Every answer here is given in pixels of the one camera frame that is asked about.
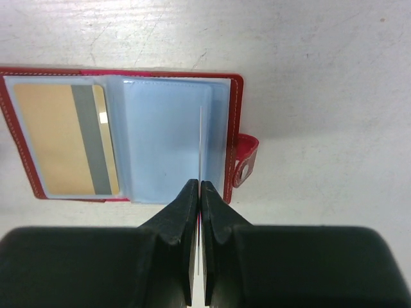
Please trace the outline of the gold card magnetic stripe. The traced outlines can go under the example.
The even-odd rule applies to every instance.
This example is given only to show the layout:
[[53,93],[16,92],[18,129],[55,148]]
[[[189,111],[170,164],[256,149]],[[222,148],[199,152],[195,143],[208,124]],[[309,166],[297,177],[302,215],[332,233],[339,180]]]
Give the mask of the gold card magnetic stripe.
[[49,197],[120,192],[101,85],[18,83],[13,93]]

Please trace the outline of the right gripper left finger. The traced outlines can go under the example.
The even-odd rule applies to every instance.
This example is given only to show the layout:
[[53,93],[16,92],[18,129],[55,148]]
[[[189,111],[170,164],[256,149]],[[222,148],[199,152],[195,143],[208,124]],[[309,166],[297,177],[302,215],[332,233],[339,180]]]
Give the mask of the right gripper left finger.
[[2,307],[189,307],[198,181],[139,227],[21,227],[1,240]]

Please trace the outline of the gold card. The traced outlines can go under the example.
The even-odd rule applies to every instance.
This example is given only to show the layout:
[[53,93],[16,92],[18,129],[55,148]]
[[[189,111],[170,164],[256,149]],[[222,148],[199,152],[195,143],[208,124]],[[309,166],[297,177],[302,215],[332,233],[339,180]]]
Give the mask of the gold card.
[[[198,197],[200,198],[201,195],[201,181],[202,181],[202,152],[203,152],[203,107],[200,107],[200,117],[199,117],[199,151],[198,151]],[[200,275],[200,231],[201,231],[201,213],[200,209],[198,212],[198,219],[197,219],[197,275]]]

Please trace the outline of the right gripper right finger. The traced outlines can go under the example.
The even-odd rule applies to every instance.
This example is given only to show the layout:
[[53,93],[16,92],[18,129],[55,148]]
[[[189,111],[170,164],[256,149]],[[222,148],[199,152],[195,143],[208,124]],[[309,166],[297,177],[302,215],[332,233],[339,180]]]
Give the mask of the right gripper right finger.
[[409,307],[387,243],[370,228],[253,225],[202,182],[208,307]]

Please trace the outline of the red leather card holder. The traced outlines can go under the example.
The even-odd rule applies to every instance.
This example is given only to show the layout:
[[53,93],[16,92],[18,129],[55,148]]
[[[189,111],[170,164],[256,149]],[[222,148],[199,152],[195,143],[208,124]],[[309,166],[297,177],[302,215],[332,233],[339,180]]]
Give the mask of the red leather card holder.
[[[103,87],[118,194],[47,195],[15,102],[18,83]],[[239,131],[243,86],[235,73],[2,67],[1,110],[37,198],[167,204],[188,180],[198,180],[203,107],[202,182],[230,202],[232,190],[252,173],[259,147],[257,138]]]

